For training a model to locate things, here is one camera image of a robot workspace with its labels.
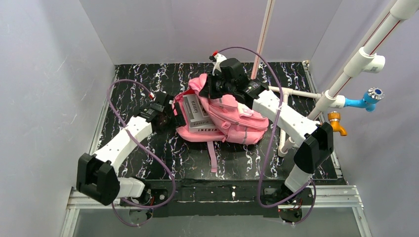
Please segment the grey furniture catalogue book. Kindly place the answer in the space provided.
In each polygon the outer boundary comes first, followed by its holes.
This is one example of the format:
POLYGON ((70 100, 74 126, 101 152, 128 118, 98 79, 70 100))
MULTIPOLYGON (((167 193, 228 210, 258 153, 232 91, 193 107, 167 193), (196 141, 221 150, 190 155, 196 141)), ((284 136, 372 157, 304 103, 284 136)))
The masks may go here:
POLYGON ((190 128, 215 128, 214 123, 196 94, 183 95, 182 99, 190 128))

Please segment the pink student backpack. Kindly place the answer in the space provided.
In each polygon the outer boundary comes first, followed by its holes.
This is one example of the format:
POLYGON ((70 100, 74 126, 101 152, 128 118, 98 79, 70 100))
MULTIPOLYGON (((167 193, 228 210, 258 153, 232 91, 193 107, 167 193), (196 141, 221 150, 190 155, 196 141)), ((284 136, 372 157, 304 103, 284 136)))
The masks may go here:
POLYGON ((259 142, 267 131, 269 120, 260 113, 253 111, 244 104, 236 101, 232 95, 224 95, 218 99, 208 99, 199 95, 207 78, 207 74, 201 74, 197 78, 190 79, 188 89, 175 96, 185 119, 185 126, 177 128, 177 133, 189 142, 206 142, 211 160, 211 171, 217 172, 217 158, 214 142, 230 142, 245 145, 254 145, 259 142), (189 132, 188 118, 183 108, 183 95, 196 94, 212 122, 218 128, 218 132, 191 133, 189 132))

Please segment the white furniture catalogue book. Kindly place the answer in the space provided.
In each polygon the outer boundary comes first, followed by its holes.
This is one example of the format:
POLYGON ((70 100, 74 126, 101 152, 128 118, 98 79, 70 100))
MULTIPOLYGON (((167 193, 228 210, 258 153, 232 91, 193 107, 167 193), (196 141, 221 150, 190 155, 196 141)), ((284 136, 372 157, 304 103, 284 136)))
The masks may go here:
POLYGON ((212 133, 212 132, 218 132, 218 128, 213 123, 208 123, 204 125, 199 125, 195 127, 189 127, 189 132, 191 133, 212 133))

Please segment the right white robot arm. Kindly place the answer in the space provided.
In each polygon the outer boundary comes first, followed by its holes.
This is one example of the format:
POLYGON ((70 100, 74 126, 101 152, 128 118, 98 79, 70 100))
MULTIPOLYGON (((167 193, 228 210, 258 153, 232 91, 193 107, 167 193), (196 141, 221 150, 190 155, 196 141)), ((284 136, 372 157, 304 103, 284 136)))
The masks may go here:
POLYGON ((211 102, 232 99, 260 113, 286 132, 298 150, 285 187, 290 192, 297 192, 333 152, 332 126, 304 117, 281 101, 266 83, 248 78, 242 63, 236 58, 216 54, 210 56, 210 60, 213 70, 207 74, 199 95, 211 102))

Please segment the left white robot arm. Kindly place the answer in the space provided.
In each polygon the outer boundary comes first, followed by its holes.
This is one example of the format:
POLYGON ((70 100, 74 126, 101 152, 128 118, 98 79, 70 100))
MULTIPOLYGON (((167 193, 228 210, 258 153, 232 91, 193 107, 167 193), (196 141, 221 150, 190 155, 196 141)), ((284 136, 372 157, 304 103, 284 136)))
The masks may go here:
POLYGON ((154 132, 185 125, 179 103, 174 96, 157 92, 154 100, 142 106, 126 126, 105 146, 93 154, 84 153, 78 160, 76 189, 103 204, 117 198, 143 199, 149 186, 139 178, 119 177, 125 159, 137 143, 154 132))

